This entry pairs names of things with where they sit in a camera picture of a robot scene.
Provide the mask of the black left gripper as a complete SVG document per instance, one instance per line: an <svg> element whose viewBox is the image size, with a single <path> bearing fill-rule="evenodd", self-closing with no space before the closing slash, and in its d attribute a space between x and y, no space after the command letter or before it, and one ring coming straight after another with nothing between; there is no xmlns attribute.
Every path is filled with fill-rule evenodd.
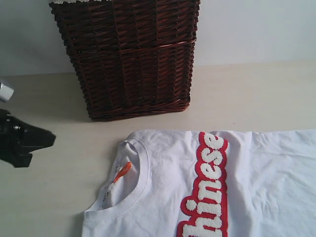
<svg viewBox="0 0 316 237"><path fill-rule="evenodd" d="M54 145L56 135L51 131L23 124L9 111L0 110L0 159L14 168L29 167L33 151Z"/></svg>

